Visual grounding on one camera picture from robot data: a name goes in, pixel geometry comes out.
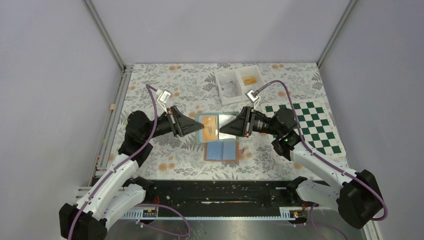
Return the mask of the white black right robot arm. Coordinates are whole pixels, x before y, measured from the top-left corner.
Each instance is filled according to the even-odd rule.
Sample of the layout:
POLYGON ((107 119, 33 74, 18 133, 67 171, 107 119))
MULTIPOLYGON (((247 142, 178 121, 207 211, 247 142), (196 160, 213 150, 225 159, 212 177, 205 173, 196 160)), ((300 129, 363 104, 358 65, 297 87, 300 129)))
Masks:
POLYGON ((361 229, 369 221, 382 221, 388 207, 375 176, 338 166, 306 142, 295 111, 279 109, 268 117, 245 106, 220 133, 248 138, 253 132, 274 136, 271 145, 277 155, 299 164, 318 176, 324 184, 299 176, 287 185, 287 201, 293 206, 311 202, 339 213, 351 227, 361 229))

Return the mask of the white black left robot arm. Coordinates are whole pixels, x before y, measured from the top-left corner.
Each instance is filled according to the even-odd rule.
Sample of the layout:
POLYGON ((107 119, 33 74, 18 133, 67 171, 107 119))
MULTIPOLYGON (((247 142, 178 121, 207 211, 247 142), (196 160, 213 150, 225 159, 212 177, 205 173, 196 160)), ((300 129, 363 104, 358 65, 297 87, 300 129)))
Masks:
POLYGON ((202 123, 183 115, 176 106, 153 120, 143 111, 132 112, 112 165, 80 200, 65 203, 59 210, 61 236, 67 240, 103 240, 111 226, 132 207, 152 204, 154 183, 132 177, 153 150, 150 140, 168 133, 184 137, 203 128, 202 123))

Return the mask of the white VIP credit card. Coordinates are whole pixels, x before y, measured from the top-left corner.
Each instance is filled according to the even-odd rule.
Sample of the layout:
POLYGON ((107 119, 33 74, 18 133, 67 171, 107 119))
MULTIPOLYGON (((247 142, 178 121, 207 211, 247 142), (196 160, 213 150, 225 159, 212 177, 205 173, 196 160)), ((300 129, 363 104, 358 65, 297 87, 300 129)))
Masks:
POLYGON ((234 98, 238 96, 237 86, 233 81, 223 83, 220 88, 222 96, 225 98, 234 98))

